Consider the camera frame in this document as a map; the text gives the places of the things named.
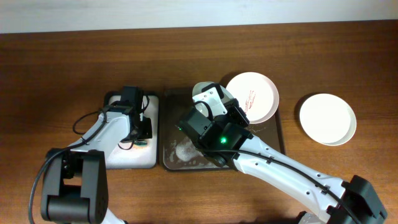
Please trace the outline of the green yellow scrub sponge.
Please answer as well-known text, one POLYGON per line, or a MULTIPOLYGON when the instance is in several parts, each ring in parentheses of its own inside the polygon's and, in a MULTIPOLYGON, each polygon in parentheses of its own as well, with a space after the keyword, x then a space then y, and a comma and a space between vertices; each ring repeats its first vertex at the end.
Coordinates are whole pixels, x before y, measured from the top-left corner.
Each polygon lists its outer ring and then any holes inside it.
POLYGON ((147 146, 147 141, 145 140, 134 142, 134 147, 146 147, 146 146, 147 146))

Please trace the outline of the cream white plate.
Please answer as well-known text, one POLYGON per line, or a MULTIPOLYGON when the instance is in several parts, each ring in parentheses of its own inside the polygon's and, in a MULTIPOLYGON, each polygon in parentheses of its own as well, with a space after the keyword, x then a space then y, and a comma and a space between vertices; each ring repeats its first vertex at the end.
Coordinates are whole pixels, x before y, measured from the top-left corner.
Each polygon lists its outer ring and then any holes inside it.
POLYGON ((328 93, 308 97, 299 110, 302 129, 312 140, 326 146, 340 146, 355 135, 356 115, 345 100, 328 93))

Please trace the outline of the large brown serving tray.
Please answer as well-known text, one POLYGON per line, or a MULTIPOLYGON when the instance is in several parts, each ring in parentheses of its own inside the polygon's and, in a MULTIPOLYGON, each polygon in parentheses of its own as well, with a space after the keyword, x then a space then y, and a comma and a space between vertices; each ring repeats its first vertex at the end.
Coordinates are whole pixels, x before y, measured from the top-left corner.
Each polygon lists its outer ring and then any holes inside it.
MULTIPOLYGON (((164 92, 160 109, 160 161, 166 170, 213 171, 219 167, 205 159, 191 140, 178 129, 178 121, 193 104, 191 88, 171 88, 164 92)), ((251 124, 248 130, 276 151, 286 154, 278 111, 265 122, 251 124)))

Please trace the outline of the pale pink plate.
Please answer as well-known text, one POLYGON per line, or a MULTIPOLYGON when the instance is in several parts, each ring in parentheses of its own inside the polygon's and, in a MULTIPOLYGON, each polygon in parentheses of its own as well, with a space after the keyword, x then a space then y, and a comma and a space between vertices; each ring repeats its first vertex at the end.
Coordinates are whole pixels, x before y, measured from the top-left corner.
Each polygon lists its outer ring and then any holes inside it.
POLYGON ((226 89, 238 100, 251 124, 270 119, 279 106, 279 92, 273 81, 257 72, 236 75, 226 89))

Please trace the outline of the small black tray white mat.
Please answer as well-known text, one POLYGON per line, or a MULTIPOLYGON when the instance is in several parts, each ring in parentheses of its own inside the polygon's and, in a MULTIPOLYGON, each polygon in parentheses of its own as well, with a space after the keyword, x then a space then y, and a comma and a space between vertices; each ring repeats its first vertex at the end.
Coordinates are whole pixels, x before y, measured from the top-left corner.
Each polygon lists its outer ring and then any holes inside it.
POLYGON ((159 98, 148 93, 149 106, 144 116, 152 121, 152 138, 145 139, 146 147, 134 147, 130 142, 121 142, 112 150, 106 159, 108 169, 150 169, 157 163, 158 129, 159 129, 159 98))

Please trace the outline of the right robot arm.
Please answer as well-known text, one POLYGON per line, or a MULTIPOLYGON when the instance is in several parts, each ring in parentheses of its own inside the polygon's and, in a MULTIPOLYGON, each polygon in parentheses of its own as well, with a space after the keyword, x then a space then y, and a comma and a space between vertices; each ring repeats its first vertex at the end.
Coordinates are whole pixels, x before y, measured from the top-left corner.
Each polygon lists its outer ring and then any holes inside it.
POLYGON ((322 174, 274 150, 246 129, 248 120, 233 105, 227 113, 203 115, 195 107, 178 128, 212 163, 229 166, 273 185, 305 205, 323 223, 384 223, 387 211, 372 184, 322 174))

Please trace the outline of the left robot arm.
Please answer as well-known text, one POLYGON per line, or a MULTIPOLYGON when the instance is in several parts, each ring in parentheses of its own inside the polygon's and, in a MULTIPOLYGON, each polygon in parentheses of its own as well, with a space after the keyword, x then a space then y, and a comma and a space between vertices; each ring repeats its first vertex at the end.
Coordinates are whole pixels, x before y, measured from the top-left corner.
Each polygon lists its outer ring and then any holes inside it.
POLYGON ((40 213, 54 223, 123 223, 108 207, 106 159, 125 142, 152 137, 152 123, 144 116, 149 96, 125 86, 114 102, 96 111, 96 123, 76 142, 48 151, 34 182, 43 181, 40 213))

